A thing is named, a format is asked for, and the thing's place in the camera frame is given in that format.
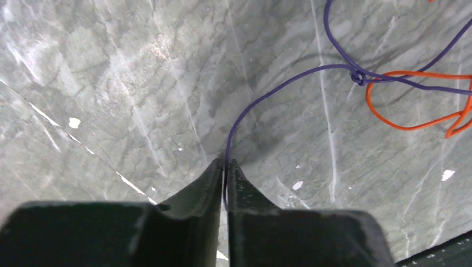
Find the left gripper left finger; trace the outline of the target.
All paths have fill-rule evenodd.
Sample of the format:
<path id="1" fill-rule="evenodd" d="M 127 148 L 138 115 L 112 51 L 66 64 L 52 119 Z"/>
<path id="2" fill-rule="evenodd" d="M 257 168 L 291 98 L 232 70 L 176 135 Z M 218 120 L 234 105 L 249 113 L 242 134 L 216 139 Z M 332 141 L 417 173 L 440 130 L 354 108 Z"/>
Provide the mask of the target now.
<path id="1" fill-rule="evenodd" d="M 223 167 L 213 160 L 188 186 L 158 205 L 158 266 L 215 266 Z"/>

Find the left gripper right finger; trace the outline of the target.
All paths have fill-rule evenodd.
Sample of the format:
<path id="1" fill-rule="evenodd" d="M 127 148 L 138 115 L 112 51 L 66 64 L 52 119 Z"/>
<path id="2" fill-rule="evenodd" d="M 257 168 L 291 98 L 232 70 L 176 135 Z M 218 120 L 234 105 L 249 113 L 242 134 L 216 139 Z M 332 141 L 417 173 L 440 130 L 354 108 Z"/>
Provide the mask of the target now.
<path id="1" fill-rule="evenodd" d="M 225 170 L 225 204 L 228 212 L 230 266 L 255 266 L 258 252 L 271 240 L 264 223 L 278 208 L 245 176 L 236 160 Z"/>

